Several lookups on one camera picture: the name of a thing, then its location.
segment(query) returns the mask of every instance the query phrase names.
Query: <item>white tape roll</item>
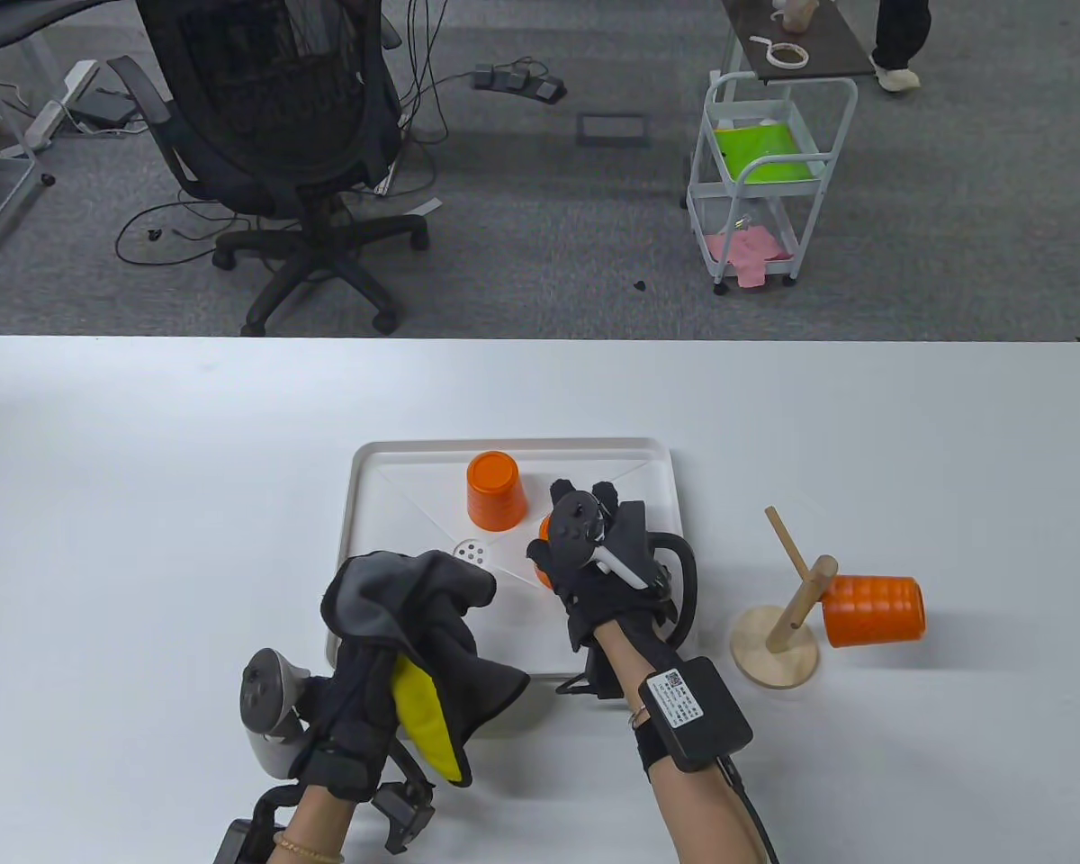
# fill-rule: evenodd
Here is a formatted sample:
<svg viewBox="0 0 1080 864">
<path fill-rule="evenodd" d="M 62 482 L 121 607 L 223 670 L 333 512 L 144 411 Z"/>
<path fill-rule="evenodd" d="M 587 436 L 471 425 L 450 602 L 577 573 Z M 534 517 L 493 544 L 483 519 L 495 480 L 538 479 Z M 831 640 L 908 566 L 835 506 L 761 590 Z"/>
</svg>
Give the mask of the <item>white tape roll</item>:
<svg viewBox="0 0 1080 864">
<path fill-rule="evenodd" d="M 757 41 L 759 44 L 768 46 L 768 53 L 765 56 L 768 57 L 768 63 L 771 63 L 771 65 L 775 66 L 778 69 L 804 69 L 804 67 L 808 65 L 808 51 L 805 51 L 801 46 L 794 44 L 794 42 L 766 40 L 762 36 L 750 37 L 750 40 Z M 778 51 L 791 51 L 800 58 L 796 62 L 780 60 L 780 58 L 775 56 Z"/>
</svg>

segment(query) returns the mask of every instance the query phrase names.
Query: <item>person's leg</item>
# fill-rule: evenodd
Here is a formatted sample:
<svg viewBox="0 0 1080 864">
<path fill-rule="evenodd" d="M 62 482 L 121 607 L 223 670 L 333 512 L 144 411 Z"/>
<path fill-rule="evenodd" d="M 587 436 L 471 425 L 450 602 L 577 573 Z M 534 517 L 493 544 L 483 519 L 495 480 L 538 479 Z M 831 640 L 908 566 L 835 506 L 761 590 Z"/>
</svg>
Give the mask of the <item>person's leg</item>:
<svg viewBox="0 0 1080 864">
<path fill-rule="evenodd" d="M 932 13 L 928 0 L 880 0 L 877 46 L 872 60 L 881 69 L 906 69 L 928 40 Z"/>
</svg>

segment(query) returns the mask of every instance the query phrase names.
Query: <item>wooden base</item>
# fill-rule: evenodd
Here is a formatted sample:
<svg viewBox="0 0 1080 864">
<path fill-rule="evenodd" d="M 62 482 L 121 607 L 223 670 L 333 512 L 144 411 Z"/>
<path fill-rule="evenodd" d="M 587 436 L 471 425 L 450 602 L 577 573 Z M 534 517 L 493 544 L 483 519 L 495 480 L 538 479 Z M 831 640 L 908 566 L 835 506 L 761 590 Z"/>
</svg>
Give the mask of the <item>wooden base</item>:
<svg viewBox="0 0 1080 864">
<path fill-rule="evenodd" d="M 792 631 L 786 650 L 771 653 L 765 642 L 784 610 L 780 606 L 748 609 L 732 631 L 732 659 L 761 687 L 791 690 L 812 677 L 820 663 L 816 637 L 806 624 Z"/>
</svg>

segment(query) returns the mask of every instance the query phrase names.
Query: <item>white tray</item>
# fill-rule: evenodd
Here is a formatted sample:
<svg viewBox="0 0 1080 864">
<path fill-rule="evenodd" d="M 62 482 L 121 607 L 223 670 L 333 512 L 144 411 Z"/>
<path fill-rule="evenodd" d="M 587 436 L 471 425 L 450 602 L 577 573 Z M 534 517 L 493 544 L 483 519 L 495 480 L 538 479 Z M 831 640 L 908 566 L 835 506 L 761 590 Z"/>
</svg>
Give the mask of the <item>white tray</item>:
<svg viewBox="0 0 1080 864">
<path fill-rule="evenodd" d="M 468 465 L 485 450 L 504 450 L 519 464 L 528 513 L 510 531 L 484 531 L 468 517 Z M 540 678 L 566 678 L 584 671 L 584 654 L 571 650 L 565 610 L 524 555 L 552 510 L 549 486 L 562 477 L 578 489 L 611 481 L 622 501 L 646 502 L 648 530 L 681 531 L 672 456 L 658 441 L 386 441 L 364 445 L 352 460 L 339 559 L 376 550 L 471 555 L 498 583 L 491 604 L 465 617 L 480 656 Z M 671 554 L 663 563 L 678 604 L 678 564 Z M 337 648 L 338 639 L 327 634 L 326 657 L 334 666 Z"/>
</svg>

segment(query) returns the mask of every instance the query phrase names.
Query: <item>forearm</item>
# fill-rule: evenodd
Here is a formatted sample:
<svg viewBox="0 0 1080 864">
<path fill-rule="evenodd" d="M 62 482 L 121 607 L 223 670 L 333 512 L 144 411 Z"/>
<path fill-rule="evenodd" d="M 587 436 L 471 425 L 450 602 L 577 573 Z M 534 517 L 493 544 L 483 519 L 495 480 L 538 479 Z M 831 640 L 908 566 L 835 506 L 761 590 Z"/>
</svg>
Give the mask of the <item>forearm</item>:
<svg viewBox="0 0 1080 864">
<path fill-rule="evenodd" d="M 623 688 L 623 698 L 632 711 L 637 711 L 643 704 L 639 686 L 654 672 L 651 663 L 615 621 L 597 629 L 595 637 Z M 685 774 L 672 758 L 664 758 L 651 766 L 648 778 L 680 864 L 751 864 L 764 860 L 753 823 L 715 766 Z"/>
<path fill-rule="evenodd" d="M 284 828 L 284 838 L 319 855 L 335 859 L 343 848 L 343 838 L 348 835 L 353 810 L 355 804 L 341 801 L 323 786 L 310 785 L 305 789 L 292 822 Z M 272 856 L 269 856 L 268 864 L 313 863 L 305 855 L 278 846 L 272 851 Z"/>
</svg>

